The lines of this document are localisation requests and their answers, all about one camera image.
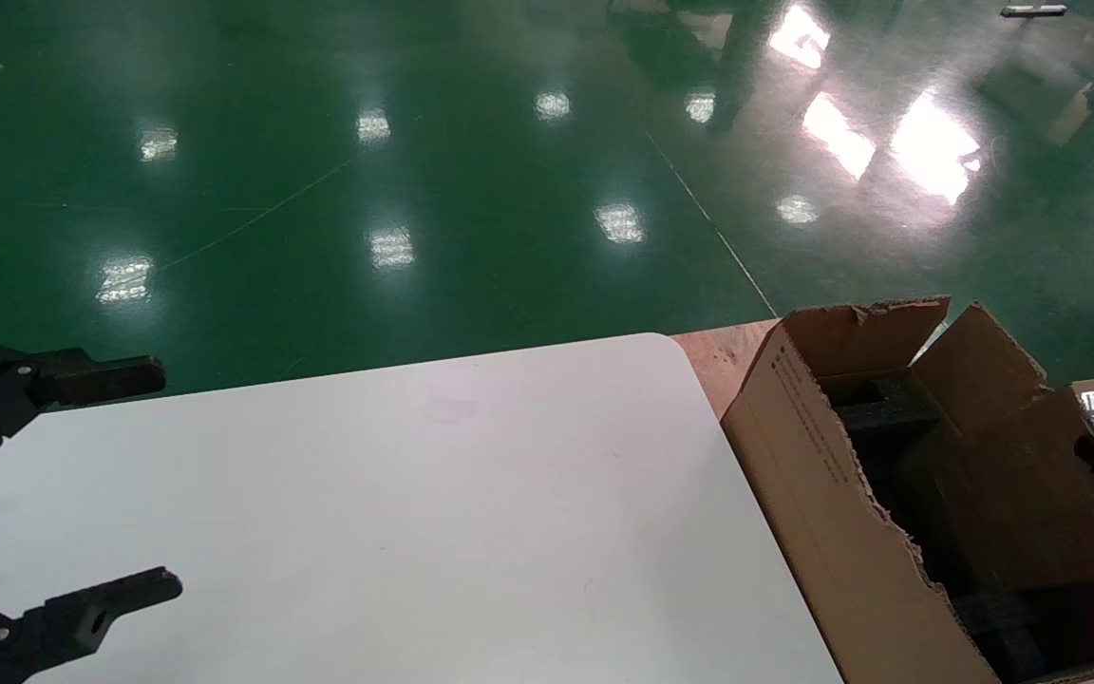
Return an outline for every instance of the white object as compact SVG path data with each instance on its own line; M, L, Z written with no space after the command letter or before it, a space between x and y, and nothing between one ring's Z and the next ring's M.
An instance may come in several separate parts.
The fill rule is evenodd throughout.
M0 610L165 565L38 684L841 680L686 356L638 335L39 417Z
M1067 13L1067 4L1008 4L999 12L1004 18L1059 18Z

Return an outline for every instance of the white tabletop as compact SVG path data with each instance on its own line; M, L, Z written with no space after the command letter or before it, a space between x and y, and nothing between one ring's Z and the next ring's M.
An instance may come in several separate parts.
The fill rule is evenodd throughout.
M657 335L39 417L0 450L0 610L166 565L39 683L841 680Z

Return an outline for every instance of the cardboard box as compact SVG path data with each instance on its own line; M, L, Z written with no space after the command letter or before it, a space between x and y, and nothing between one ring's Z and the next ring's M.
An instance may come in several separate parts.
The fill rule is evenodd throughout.
M903 511L886 510L869 485L830 397L838 403L873 378L934 408L933 424L891 467L897 506L911 507L924 541L955 566L941 575L973 593L958 603L968 627L981 622L968 610L974 601L1027 602L1071 623L1058 626L1060 639L1073 633L1067 658L1094 653L1094 473L1075 454L1094 439L1094 381L1050 390L1045 371L976 304L916 359L946 312L947 299L792 312L767 335L722 419L847 684L1016 675L990 666L895 523ZM1047 637L1019 627L1019 646L1004 639L1013 651L1033 634ZM1059 654L1036 658L1047 671L1035 681L1094 679L1094 657L1072 666Z

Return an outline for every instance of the floor seam line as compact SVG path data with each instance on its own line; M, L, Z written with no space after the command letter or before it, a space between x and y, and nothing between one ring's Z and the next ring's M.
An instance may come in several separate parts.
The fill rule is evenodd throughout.
M292 194L291 196L288 196L288 198L279 200L279 202L277 202L276 205L269 207L268 209L265 209L264 212L259 212L255 217L252 217L251 220L243 221L242 224L240 224L235 229L230 230L229 233L222 234L221 237L218 237L217 240L210 240L208 243L205 243L205 245L201 245L200 247L198 247L198 248L196 248L196 250L194 250L191 252L188 252L187 255L179 256L179 258L177 258L177 259L170 260L168 263L165 263L164 265L162 265L162 267L160 267L160 270L168 269L171 267L174 267L174 265L177 265L177 264L179 264L182 262L185 262L187 259L191 259L193 256L199 255L199 253L205 252L206 250L209 250L209 247L213 247L216 245L220 245L222 242L224 242L226 240L230 240L231 237L234 237L234 235L237 234L237 233L240 233L243 229L246 229L246 228L255 224L256 222L260 222L260 220L264 220L264 218L268 217L269 213L276 212L277 209L279 209L279 208L286 206L287 204L290 204L292 200L299 198L299 196L303 195L304 192L307 192L307 190L312 189L312 187L315 187L316 185L318 185L318 184L327 181L327 178L334 176L335 174L340 173L340 170L342 170L344 167L347 167L347 165L351 164L352 161L356 160L356 159L357 159L357 154L353 154L353 155L349 156L348 160L346 160L344 162L340 162L340 164L337 165L337 167L335 167L333 170L329 170L327 173L325 173L325 174L316 177L315 181L312 181L312 182L307 183L306 185L299 187L299 189L295 190L294 194Z
M750 269L745 267L745 263L742 262L742 256L738 256L737 251L733 250L733 246L730 245L729 239L724 237L724 232L720 230L717 222L711 220L711 216L708 215L708 209L705 209L702 204L699 202L699 198L695 197L695 193L690 190L690 186L687 185L686 178L683 178L682 174L678 173L678 170L673 166L673 161L670 161L670 156L664 150L661 150L661 146L656 143L655 138L652 138L652 134L650 134L647 128L643 128L642 130L644 131L644 138L648 138L648 141L652 143L652 148L656 150L661 160L663 160L665 165L670 167L670 173L673 173L673 177L677 178L678 185L682 186L683 190L687 192L687 197L690 198L691 202L695 202L695 207L699 209L699 213L702 213L702 218L708 220L708 225L712 229L713 233L717 234L717 237L720 237L720 242L723 243L725 250L729 250L730 256L733 256L733 260L737 262L738 268L741 268L742 273L745 274L746 280L750 281L750 285L754 286L754 290L759 294L759 299L763 299L763 303L766 304L767 311L771 312L773 317L779 317L779 313L773 310L773 306L771 306L771 300L767 299L766 293L763 291L763 287L759 287L759 281L755 280L754 274L750 273Z

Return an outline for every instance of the glossy floor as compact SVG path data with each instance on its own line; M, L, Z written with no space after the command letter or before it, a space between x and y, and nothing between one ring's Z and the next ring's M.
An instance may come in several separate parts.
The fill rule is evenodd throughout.
M951 291L1094 376L1094 1L0 1L0 343L191 393Z

